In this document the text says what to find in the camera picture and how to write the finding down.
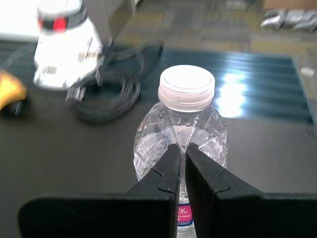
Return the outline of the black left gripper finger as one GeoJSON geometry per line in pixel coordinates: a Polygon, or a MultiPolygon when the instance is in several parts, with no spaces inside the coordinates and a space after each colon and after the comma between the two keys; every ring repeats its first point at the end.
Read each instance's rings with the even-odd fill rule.
{"type": "Polygon", "coordinates": [[[42,196],[18,212],[24,238],[174,238],[181,152],[167,151],[126,193],[42,196]]]}
{"type": "Polygon", "coordinates": [[[264,193],[190,144],[186,186],[199,238],[315,238],[317,196],[264,193]]]}

